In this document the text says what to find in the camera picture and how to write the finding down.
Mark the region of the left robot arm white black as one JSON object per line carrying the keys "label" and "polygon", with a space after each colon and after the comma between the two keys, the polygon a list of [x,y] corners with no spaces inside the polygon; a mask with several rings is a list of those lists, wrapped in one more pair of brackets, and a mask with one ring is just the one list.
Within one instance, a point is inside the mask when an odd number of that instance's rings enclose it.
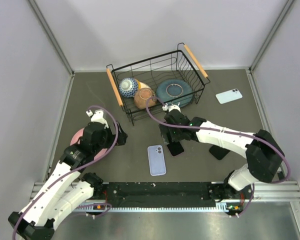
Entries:
{"label": "left robot arm white black", "polygon": [[56,164],[54,171],[34,199],[22,210],[8,217],[13,228],[12,238],[50,240],[61,223],[81,203],[99,198],[104,191],[101,179],[86,173],[78,185],[65,193],[69,185],[90,165],[102,159],[114,146],[123,146],[127,134],[114,122],[112,132],[105,119],[91,121],[73,137]]}

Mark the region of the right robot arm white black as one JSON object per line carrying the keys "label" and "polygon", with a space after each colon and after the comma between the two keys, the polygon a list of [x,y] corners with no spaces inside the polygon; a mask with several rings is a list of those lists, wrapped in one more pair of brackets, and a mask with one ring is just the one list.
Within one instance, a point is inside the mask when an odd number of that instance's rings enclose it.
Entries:
{"label": "right robot arm white black", "polygon": [[210,198],[218,202],[239,196],[245,187],[256,182],[271,183],[284,157],[266,130],[239,132],[201,117],[189,119],[178,110],[166,114],[159,130],[167,146],[179,146],[182,140],[195,141],[210,144],[209,152],[217,160],[222,160],[229,152],[246,160],[241,168],[229,173],[222,184],[209,189]]}

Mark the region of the light blue smartphone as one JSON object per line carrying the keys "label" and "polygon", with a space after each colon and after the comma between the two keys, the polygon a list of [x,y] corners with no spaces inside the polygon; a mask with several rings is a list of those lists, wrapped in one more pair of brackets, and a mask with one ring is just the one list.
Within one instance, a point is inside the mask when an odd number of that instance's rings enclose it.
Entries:
{"label": "light blue smartphone", "polygon": [[242,99],[243,95],[237,88],[235,88],[235,89],[227,90],[227,91],[224,91],[221,93],[217,93],[215,95],[215,97],[220,104],[226,104],[229,102],[233,102],[233,101]]}

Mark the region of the black screen smartphone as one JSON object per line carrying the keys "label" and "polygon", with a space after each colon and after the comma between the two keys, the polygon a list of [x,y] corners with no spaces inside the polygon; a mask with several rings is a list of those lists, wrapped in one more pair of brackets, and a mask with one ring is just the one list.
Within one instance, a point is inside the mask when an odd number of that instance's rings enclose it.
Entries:
{"label": "black screen smartphone", "polygon": [[185,150],[182,146],[182,144],[180,142],[172,142],[172,143],[169,143],[167,145],[167,148],[170,152],[170,154],[173,156],[173,157],[176,157],[180,154],[182,154]]}

